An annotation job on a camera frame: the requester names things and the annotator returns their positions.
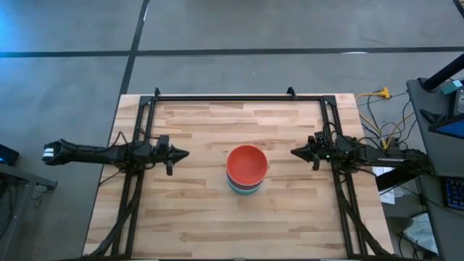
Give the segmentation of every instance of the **yellow cable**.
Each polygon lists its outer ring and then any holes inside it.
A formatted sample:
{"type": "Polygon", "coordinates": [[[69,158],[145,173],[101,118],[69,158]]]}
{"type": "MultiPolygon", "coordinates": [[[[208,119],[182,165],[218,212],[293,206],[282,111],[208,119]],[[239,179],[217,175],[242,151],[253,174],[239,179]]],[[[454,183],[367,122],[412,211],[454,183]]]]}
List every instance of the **yellow cable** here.
{"type": "Polygon", "coordinates": [[[404,121],[406,121],[407,119],[409,119],[409,118],[410,118],[411,116],[413,116],[413,115],[414,115],[414,112],[411,113],[410,115],[408,115],[407,117],[405,117],[405,119],[404,119],[404,120],[401,120],[398,124],[395,124],[393,130],[392,130],[391,133],[390,133],[390,136],[389,136],[388,140],[386,141],[386,144],[384,144],[384,149],[388,149],[388,148],[389,148],[389,146],[390,146],[390,141],[391,141],[392,138],[393,138],[393,133],[394,133],[394,131],[395,131],[396,129],[398,129],[398,130],[400,131],[400,129],[399,129],[398,126],[399,126],[401,123],[403,123],[404,121]]]}

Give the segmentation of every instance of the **black stand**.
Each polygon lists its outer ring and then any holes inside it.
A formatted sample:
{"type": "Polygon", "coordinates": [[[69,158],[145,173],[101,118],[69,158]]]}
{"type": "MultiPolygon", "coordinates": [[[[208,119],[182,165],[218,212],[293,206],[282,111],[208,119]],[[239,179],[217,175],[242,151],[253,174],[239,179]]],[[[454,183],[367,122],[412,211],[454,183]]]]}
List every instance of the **black stand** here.
{"type": "Polygon", "coordinates": [[[449,80],[453,75],[464,69],[464,54],[461,54],[458,58],[452,61],[450,64],[445,66],[439,72],[434,74],[429,79],[422,82],[422,88],[426,91],[435,91],[440,84],[449,80]]]}
{"type": "MultiPolygon", "coordinates": [[[[57,181],[51,181],[47,178],[42,178],[3,164],[0,164],[0,177],[2,177],[6,182],[17,183],[18,186],[24,186],[24,191],[21,191],[18,196],[16,206],[13,209],[12,221],[8,226],[4,239],[0,241],[2,246],[2,248],[0,248],[0,260],[3,261],[11,260],[13,258],[10,256],[11,254],[14,254],[14,252],[11,251],[11,245],[13,241],[17,240],[19,231],[18,226],[22,222],[23,218],[22,213],[27,206],[27,203],[31,200],[36,186],[42,185],[45,186],[47,190],[52,191],[57,187],[57,181]]],[[[3,195],[5,191],[6,188],[4,188],[2,193],[0,193],[0,196],[3,195]]]]}

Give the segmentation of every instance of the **wooden table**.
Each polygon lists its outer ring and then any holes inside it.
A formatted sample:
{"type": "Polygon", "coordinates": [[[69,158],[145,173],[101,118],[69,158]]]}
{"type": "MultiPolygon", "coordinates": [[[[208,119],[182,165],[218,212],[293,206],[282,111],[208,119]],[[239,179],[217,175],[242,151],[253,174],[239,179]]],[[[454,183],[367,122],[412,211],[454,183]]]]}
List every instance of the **wooden table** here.
{"type": "MultiPolygon", "coordinates": [[[[111,142],[119,131],[131,139],[139,97],[121,97],[111,142]]],[[[354,95],[336,98],[344,134],[362,137],[354,95]]],[[[312,101],[158,102],[152,135],[169,134],[190,155],[173,176],[161,164],[146,171],[133,258],[346,257],[330,165],[313,171],[290,154],[321,128],[320,105],[312,101]],[[258,146],[270,163],[262,188],[250,196],[226,182],[226,158],[241,144],[258,146]]],[[[115,172],[105,166],[101,178],[115,172]]],[[[114,225],[123,176],[99,188],[84,254],[114,225]]],[[[393,252],[374,177],[353,178],[363,222],[393,252]]],[[[352,223],[350,230],[357,249],[352,223]]]]}

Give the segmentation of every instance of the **blue bowl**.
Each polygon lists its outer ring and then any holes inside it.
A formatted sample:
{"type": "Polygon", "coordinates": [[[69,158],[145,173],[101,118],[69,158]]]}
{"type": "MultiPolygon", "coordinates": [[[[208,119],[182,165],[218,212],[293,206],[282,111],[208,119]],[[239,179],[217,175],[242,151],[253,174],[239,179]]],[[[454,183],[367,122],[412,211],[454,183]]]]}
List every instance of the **blue bowl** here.
{"type": "Polygon", "coordinates": [[[261,183],[260,183],[260,184],[259,184],[258,186],[256,186],[255,188],[245,190],[245,189],[241,189],[241,188],[235,187],[235,186],[229,181],[229,179],[227,179],[227,184],[229,184],[229,186],[231,187],[231,189],[232,189],[233,191],[235,191],[236,193],[241,194],[241,195],[250,195],[250,194],[253,194],[254,192],[256,192],[256,191],[257,191],[258,189],[260,189],[260,187],[261,187],[261,183]]]}

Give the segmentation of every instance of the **desk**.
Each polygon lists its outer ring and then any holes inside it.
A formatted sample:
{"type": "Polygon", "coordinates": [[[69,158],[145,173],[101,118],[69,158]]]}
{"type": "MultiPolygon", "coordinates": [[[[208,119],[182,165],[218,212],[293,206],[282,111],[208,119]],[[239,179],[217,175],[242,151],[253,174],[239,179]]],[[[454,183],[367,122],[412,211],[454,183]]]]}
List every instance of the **desk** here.
{"type": "MultiPolygon", "coordinates": [[[[434,113],[445,113],[448,108],[447,99],[441,92],[424,91],[417,80],[407,82],[407,91],[418,120],[420,134],[436,174],[463,177],[464,141],[429,132],[429,124],[419,112],[420,109],[427,109],[434,113]]],[[[423,195],[443,207],[444,200],[439,178],[423,176],[419,178],[419,181],[423,195]]],[[[430,202],[426,202],[426,206],[440,257],[443,260],[461,260],[464,219],[430,202]]]]}
{"type": "MultiPolygon", "coordinates": [[[[121,97],[111,142],[119,131],[131,139],[139,97],[121,97]]],[[[354,95],[336,98],[344,133],[363,136],[354,95]]],[[[157,102],[152,135],[169,134],[190,155],[173,176],[163,165],[146,171],[133,258],[346,257],[330,165],[312,171],[290,154],[321,129],[320,105],[311,101],[157,102]],[[250,196],[226,183],[226,157],[241,144],[258,146],[270,163],[262,188],[250,196]]],[[[101,178],[115,172],[105,166],[101,178]]],[[[363,222],[392,252],[374,177],[353,178],[363,222]]],[[[122,187],[119,175],[99,188],[84,254],[114,225],[122,187]]]]}

